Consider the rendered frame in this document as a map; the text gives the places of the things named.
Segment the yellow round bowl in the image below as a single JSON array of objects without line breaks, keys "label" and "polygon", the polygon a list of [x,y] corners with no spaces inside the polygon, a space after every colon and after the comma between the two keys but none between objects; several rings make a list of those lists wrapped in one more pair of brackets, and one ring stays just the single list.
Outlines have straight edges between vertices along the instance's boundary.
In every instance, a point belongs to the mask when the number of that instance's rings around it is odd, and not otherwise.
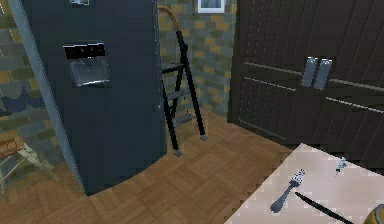
[{"label": "yellow round bowl", "polygon": [[369,213],[365,224],[384,224],[384,204],[378,205]]}]

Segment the white table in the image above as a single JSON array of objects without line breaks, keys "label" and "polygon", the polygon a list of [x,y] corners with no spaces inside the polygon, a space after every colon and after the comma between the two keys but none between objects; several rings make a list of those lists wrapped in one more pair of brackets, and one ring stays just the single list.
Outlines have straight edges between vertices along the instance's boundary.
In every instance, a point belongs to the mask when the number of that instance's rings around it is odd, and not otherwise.
[{"label": "white table", "polygon": [[[340,159],[300,144],[224,224],[344,224],[318,211],[295,195],[299,192],[354,224],[384,204],[384,176],[347,162],[336,173]],[[305,170],[300,186],[293,188],[279,213],[270,206],[287,189],[299,170]]]}]

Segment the silver fork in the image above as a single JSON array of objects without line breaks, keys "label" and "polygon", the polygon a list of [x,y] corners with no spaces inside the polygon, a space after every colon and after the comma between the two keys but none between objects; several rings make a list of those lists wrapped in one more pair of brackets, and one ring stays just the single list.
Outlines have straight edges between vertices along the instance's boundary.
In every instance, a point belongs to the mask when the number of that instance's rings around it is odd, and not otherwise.
[{"label": "silver fork", "polygon": [[295,187],[298,187],[301,185],[303,179],[304,179],[304,176],[305,176],[305,170],[304,169],[299,169],[294,175],[293,177],[291,178],[291,180],[289,181],[289,185],[287,187],[287,189],[283,192],[283,194],[275,201],[271,204],[270,206],[270,210],[273,212],[273,213],[279,213],[284,205],[284,202],[286,200],[286,198],[288,197],[290,191],[295,188]]}]

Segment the black knife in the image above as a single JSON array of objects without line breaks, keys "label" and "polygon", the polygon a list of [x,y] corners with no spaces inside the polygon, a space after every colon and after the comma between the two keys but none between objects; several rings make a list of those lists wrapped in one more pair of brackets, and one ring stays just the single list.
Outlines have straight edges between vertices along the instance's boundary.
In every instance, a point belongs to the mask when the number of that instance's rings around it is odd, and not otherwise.
[{"label": "black knife", "polygon": [[304,196],[303,194],[299,192],[295,192],[295,195],[298,196],[302,201],[307,203],[308,205],[312,206],[313,208],[317,209],[318,211],[328,215],[329,217],[332,217],[338,221],[343,222],[344,224],[354,224],[353,222],[347,220],[346,218],[342,217],[341,215],[331,211],[330,209],[326,208],[325,206],[313,201],[312,199]]}]

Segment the dark brown double door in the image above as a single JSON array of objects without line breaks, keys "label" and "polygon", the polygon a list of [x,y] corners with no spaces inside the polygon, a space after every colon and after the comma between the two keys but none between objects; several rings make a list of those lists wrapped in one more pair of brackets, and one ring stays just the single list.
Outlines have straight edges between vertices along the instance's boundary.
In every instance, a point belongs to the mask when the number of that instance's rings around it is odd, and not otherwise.
[{"label": "dark brown double door", "polygon": [[[332,66],[317,90],[322,59]],[[240,127],[384,176],[384,0],[238,0],[229,103]]]}]

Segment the dark grey fridge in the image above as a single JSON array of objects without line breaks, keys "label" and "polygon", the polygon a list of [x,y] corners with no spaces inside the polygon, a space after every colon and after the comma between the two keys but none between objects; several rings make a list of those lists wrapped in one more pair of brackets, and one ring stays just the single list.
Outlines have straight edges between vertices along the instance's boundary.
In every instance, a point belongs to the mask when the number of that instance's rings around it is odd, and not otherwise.
[{"label": "dark grey fridge", "polygon": [[88,196],[167,152],[157,0],[8,0],[63,156]]}]

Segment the black step ladder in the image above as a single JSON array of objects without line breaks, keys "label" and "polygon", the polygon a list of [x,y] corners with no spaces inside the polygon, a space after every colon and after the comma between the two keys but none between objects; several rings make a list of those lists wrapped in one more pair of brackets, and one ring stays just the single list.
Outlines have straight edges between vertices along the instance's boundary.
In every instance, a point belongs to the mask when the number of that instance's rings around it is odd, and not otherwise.
[{"label": "black step ladder", "polygon": [[[168,126],[168,131],[170,134],[170,139],[173,147],[173,154],[175,156],[181,156],[182,153],[178,146],[178,141],[176,137],[175,128],[179,127],[187,122],[195,119],[197,121],[198,130],[200,134],[200,139],[202,141],[207,140],[202,115],[198,103],[197,93],[190,69],[190,63],[188,59],[188,44],[184,41],[183,33],[180,29],[179,23],[174,15],[174,13],[164,5],[158,5],[157,9],[161,12],[166,13],[172,21],[173,27],[175,29],[175,34],[177,37],[179,50],[180,50],[180,60],[178,62],[169,63],[162,67],[162,74],[169,74],[173,72],[178,72],[176,76],[175,88],[172,92],[167,93],[166,90],[163,90],[163,105],[164,105],[164,114],[166,118],[166,123]],[[194,114],[186,113],[182,116],[176,116],[176,109],[180,97],[190,95]]]}]

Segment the white framed picture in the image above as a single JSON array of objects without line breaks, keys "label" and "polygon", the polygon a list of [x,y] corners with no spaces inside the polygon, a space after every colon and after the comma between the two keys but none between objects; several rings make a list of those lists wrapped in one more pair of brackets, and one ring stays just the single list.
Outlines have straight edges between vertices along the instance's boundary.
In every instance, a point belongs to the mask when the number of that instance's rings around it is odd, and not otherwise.
[{"label": "white framed picture", "polygon": [[224,13],[225,0],[198,0],[199,13]]}]

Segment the small silver utensil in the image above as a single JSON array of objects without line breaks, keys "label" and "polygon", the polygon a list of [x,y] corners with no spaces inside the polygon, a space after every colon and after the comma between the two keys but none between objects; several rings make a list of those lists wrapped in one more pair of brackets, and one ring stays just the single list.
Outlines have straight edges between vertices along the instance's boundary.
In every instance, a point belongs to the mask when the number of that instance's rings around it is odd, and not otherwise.
[{"label": "small silver utensil", "polygon": [[347,166],[346,164],[346,158],[342,157],[336,167],[336,173],[340,173],[343,168]]}]

